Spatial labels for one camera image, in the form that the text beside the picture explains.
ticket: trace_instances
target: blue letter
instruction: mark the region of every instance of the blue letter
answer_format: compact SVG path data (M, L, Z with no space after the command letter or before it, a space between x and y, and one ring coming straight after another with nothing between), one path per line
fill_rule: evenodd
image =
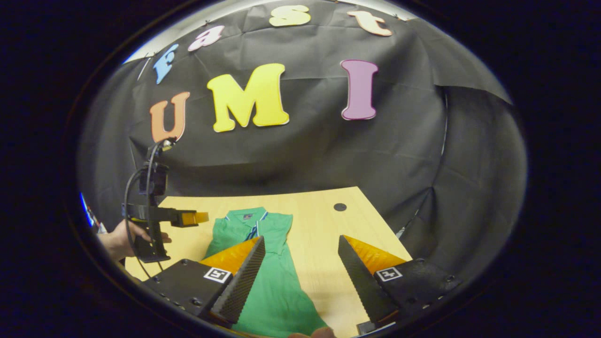
M169 48L167 52L163 54L162 57L159 58L158 61L154 64L154 69L156 70L156 84L160 84L165 75L169 73L171 70L170 63L175 58L175 50L177 49L178 44L174 44Z

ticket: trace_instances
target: shirt collar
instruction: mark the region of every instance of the shirt collar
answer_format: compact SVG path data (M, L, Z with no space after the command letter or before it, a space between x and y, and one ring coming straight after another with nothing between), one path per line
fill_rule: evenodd
M263 221L267 217L267 210L263 207L252 209L231 210L225 217L226 220L242 223L249 227L254 227L258 221ZM252 215L247 220L244 220L245 215Z

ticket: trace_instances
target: yellow letter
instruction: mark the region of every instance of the yellow letter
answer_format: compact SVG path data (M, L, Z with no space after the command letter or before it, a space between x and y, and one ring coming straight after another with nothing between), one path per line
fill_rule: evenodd
M302 25L311 20L311 16L307 13L309 8L303 5L297 6L281 6L271 11L272 18L269 23L273 26L295 26Z
M357 21L359 22L359 26L361 26L361 28L372 34L382 36L392 35L392 32L390 30L383 29L377 24L377 22L384 22L384 19L382 19L381 17L375 17L371 15L370 12L366 11L351 11L347 12L346 14L356 17Z
M173 129L169 132L165 130L165 125L163 124L167 101L161 101L150 107L150 128L154 142L164 140L168 137L177 137L178 140L182 137L184 128L186 127L186 99L188 97L190 97L190 92L184 91L171 98L171 103L175 106L173 108L175 123L173 124Z
M216 132L231 131L236 122L228 114L228 108L236 121L246 127L251 119L252 107L257 103L257 113L252 122L260 127L277 126L290 121L282 107L279 93L279 76L284 73L284 65L270 63L258 66L251 74L246 89L229 74L219 75L207 83L207 88L213 91L215 101Z

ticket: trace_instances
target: foam letter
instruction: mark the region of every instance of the foam letter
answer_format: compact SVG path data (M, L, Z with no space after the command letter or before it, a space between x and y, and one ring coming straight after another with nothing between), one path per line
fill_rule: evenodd
M344 60L340 66L349 74L349 101L342 118L345 120L369 120L376 116L371 106L372 77L377 66L362 60Z
M192 52L200 47L208 46L215 43L221 38L221 31L223 31L224 28L225 26L217 26L202 32L199 36L196 37L196 40L192 42L192 44L188 47L188 51Z
M382 19L381 17L375 17L371 15L370 12L366 11L350 11L346 14L356 17L357 22L359 22L359 26L361 26L361 28L372 34L382 36L392 35L392 32L390 30L383 29L377 24L378 22L384 22L384 19Z
M190 97L190 92L184 91L171 98L171 103L175 106L173 109L174 113L174 125L171 131L165 130L164 116L165 107L167 107L167 101L161 101L152 107L150 107L151 123L150 127L152 130L152 139L154 142L164 140L168 137L177 137L179 140L184 134L184 128L186 127L186 99Z
M156 84L160 84L165 75L171 70L170 64L175 58L175 50L178 46L178 44L171 46L171 48L169 48L169 50L167 50L154 64L153 68L156 70Z
M269 23L272 26L296 26L307 23L311 20L308 13L309 8L303 5L296 6L281 6L271 11L272 18Z
M257 113L252 122L260 127L286 124L290 118L282 107L279 93L279 77L284 72L283 64L270 63L258 66L251 74L246 89L230 74L217 76L207 83L213 91L215 101L216 132L231 131L236 123L228 114L231 111L236 121L246 127L251 119L252 107L257 104Z

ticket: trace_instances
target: wooden table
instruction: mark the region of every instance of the wooden table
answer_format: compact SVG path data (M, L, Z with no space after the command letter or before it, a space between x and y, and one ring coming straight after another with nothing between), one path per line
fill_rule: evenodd
M344 203L347 209L336 211L336 203ZM163 268L183 258L196 261L204 258L213 239L215 218L225 217L230 210L264 207L268 212L293 215L287 242L300 286L337 338L357 336L356 325L369 320L338 257L340 235L411 260L358 187L244 197L167 197L160 206L208 212L210 218L197 227L182 229L172 227L169 222L161 223L161 230L173 239L172 243L165 244L171 259L161 262ZM156 263L143 264L151 276L160 271ZM126 259L126 269L142 281L148 279L133 257Z

